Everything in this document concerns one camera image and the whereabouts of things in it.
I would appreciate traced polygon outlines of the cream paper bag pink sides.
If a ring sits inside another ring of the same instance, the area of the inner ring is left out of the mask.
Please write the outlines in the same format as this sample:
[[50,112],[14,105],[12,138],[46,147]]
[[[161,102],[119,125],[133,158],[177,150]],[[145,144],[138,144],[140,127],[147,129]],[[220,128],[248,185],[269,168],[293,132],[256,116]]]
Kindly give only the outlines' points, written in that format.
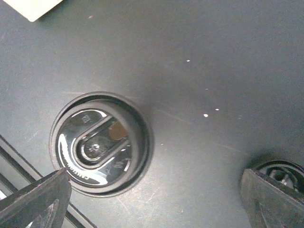
[[60,4],[63,0],[3,0],[15,11],[34,22],[55,6]]

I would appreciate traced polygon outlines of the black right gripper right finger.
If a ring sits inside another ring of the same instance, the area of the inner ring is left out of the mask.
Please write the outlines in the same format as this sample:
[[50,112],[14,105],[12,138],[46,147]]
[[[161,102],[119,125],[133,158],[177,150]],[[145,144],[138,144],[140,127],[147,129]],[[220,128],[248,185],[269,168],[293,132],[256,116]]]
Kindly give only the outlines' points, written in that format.
[[257,170],[244,170],[240,195],[253,228],[304,226],[304,195]]

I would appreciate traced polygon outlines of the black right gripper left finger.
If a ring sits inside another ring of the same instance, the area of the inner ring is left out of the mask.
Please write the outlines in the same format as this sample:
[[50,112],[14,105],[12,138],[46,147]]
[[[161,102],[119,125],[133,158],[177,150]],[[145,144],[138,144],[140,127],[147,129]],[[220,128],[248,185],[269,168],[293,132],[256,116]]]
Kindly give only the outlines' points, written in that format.
[[33,182],[0,201],[2,228],[60,228],[71,196],[65,168]]

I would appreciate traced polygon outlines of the black coffee cup lid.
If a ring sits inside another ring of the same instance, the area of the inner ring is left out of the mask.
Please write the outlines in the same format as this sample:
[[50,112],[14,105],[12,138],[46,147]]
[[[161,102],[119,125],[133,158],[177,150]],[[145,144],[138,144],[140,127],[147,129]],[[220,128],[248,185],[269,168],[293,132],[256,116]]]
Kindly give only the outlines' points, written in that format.
[[90,92],[70,101],[50,132],[55,168],[64,168],[77,192],[95,198],[120,195],[146,174],[153,132],[137,104],[109,92]]

